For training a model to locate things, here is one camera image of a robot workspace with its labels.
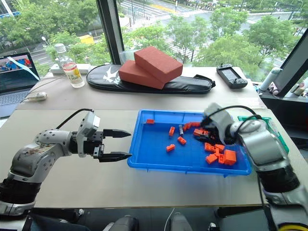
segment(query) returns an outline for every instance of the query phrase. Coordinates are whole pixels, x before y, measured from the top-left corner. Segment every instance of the white table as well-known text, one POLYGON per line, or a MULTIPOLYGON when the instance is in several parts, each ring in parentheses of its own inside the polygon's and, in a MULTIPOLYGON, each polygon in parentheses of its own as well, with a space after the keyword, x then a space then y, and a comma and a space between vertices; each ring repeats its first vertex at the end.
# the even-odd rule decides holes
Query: white table
MULTIPOLYGON (((245 78, 241 69, 235 70, 245 78)), ((266 108, 259 98, 252 83, 243 89, 232 90, 216 73, 215 67, 186 67, 182 76, 193 77, 200 74, 214 80, 216 86, 203 95, 180 94, 145 94, 130 92, 103 91, 86 86, 75 89, 70 86, 68 79, 63 77, 57 81, 39 88, 35 92, 45 91, 48 95, 46 101, 23 102, 17 109, 111 109, 111 110, 140 110, 142 108, 161 110, 204 110, 211 102, 221 106, 245 105, 253 109, 266 108)))
MULTIPOLYGON (((41 130, 54 128, 75 110, 17 110, 0 128, 0 179, 7 176, 19 148, 32 142, 41 130)), ((249 115, 241 109, 231 114, 249 115)), ((257 109, 274 119, 290 149, 291 163, 299 180, 308 187, 308 165, 271 110, 257 109)), ((101 117, 99 130, 124 129, 133 133, 138 110, 95 110, 101 117)), ((77 130, 84 114, 77 115, 63 129, 77 130)), ((128 151, 131 137, 104 140, 105 151, 128 151)), ((36 207, 157 207, 258 205, 260 198, 255 172, 249 176, 137 170, 126 161, 99 163, 78 155, 60 158, 43 182, 36 207)))

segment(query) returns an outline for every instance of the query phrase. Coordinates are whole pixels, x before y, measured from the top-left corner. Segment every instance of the laptop keyboard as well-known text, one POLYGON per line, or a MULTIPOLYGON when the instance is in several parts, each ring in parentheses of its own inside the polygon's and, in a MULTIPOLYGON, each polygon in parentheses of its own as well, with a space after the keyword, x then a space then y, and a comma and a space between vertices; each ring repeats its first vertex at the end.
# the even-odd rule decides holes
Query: laptop keyboard
POLYGON ((0 96, 0 106, 19 103, 28 95, 28 91, 22 91, 0 96))

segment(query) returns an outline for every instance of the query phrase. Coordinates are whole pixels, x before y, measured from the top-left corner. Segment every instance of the black cable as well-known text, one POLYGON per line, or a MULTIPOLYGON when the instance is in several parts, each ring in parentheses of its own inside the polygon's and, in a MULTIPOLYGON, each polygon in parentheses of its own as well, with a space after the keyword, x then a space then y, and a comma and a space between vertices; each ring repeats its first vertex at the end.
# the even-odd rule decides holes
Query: black cable
POLYGON ((234 137, 237 137, 237 134, 239 133, 239 130, 241 129, 241 127, 244 125, 244 123, 248 120, 250 120, 251 118, 255 117, 256 119, 262 119, 262 116, 258 115, 258 114, 255 114, 255 115, 252 115, 252 116, 249 116, 247 117, 247 119, 241 123, 241 125, 237 128, 237 130, 235 131, 234 133, 234 137))
POLYGON ((260 182, 259 175, 257 175, 257 179, 258 179, 258 187, 259 187, 259 194, 260 194, 260 199, 261 199, 261 203, 262 203, 262 208, 263 208, 264 213, 265 213, 265 204, 264 204, 264 200, 263 200, 263 195, 262 195, 262 190, 261 190, 261 182, 260 182))
POLYGON ((89 108, 82 108, 79 109, 77 111, 75 111, 74 113, 72 113, 65 121, 63 121, 59 126, 56 127, 56 129, 59 129, 60 127, 62 127, 68 120, 70 120, 71 118, 73 118, 75 115, 77 115, 79 112, 82 111, 90 111, 90 112, 94 112, 93 109, 89 109, 89 108))
POLYGON ((246 109, 247 111, 249 111, 249 112, 251 112, 252 114, 256 115, 255 111, 252 110, 252 109, 249 108, 249 107, 242 106, 242 105, 234 105, 234 106, 228 106, 228 107, 221 108, 221 109, 219 109, 219 110, 217 110, 217 111, 215 111, 215 112, 209 114, 207 117, 210 117, 210 116, 212 116, 212 115, 214 115, 214 114, 216 114, 216 113, 218 113, 218 112, 224 111, 224 110, 226 110, 226 109, 229 109, 229 108, 236 108, 236 107, 246 109))

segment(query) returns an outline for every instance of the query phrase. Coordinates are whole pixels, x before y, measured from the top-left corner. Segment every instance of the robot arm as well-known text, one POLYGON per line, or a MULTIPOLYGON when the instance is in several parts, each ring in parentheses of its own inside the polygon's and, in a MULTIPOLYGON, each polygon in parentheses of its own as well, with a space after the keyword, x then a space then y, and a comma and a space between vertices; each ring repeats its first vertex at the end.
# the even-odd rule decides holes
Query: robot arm
POLYGON ((308 193, 293 172, 280 140, 262 119, 235 122, 225 110, 215 113, 220 109, 213 103, 204 112, 201 126, 214 134, 209 139, 220 140, 223 144, 238 143, 246 149, 270 205, 267 217, 276 229, 288 224, 306 225, 307 228, 308 193))
POLYGON ((34 207, 40 185, 56 160, 62 156, 87 154, 100 162, 119 161, 130 157, 124 152, 104 154, 102 141, 107 136, 129 136, 122 130, 97 131, 100 118, 88 112, 78 132, 51 129, 40 132, 31 144, 20 149, 13 158, 8 177, 0 184, 0 215, 20 216, 34 207))

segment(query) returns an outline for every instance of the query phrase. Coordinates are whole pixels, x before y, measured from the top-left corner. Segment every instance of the black case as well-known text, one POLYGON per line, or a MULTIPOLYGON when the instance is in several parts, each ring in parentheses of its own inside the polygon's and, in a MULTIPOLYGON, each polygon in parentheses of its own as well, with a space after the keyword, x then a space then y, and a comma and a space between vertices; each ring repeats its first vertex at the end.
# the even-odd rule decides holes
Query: black case
POLYGON ((101 90, 156 94, 205 94, 215 87, 215 82, 210 78, 196 75, 193 78, 179 76, 159 90, 120 80, 120 67, 121 65, 98 66, 87 74, 87 82, 91 87, 101 90))

